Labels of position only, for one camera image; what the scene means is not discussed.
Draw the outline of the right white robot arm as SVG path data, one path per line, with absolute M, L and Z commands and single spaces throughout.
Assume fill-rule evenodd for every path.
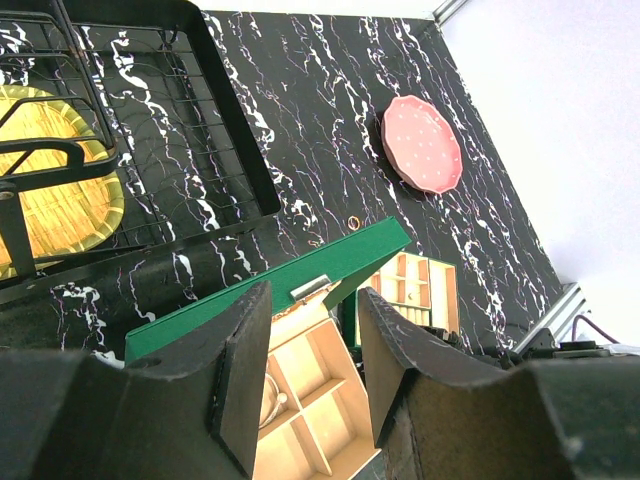
M 555 344 L 554 337 L 548 328 L 538 331 L 533 339 L 525 344 L 521 353 L 513 349 L 485 347 L 480 353 L 471 353 L 470 357 L 500 370 L 509 370 L 531 360 L 577 360 L 609 357 L 639 360 L 638 354 L 613 352 L 610 348 L 597 345 L 593 340 Z

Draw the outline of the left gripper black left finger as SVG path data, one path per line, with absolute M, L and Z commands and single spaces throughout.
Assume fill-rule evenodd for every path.
M 118 369 L 80 351 L 1 355 L 5 479 L 248 479 L 271 286 Z

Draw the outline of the small green jewelry tray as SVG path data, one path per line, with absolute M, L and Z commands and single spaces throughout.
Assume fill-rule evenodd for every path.
M 453 264 L 399 252 L 360 287 L 373 288 L 404 318 L 418 326 L 460 333 Z

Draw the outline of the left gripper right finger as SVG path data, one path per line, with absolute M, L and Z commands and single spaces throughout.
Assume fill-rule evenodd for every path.
M 371 288 L 359 323 L 373 439 L 391 479 L 635 479 L 639 359 L 558 352 L 502 368 Z

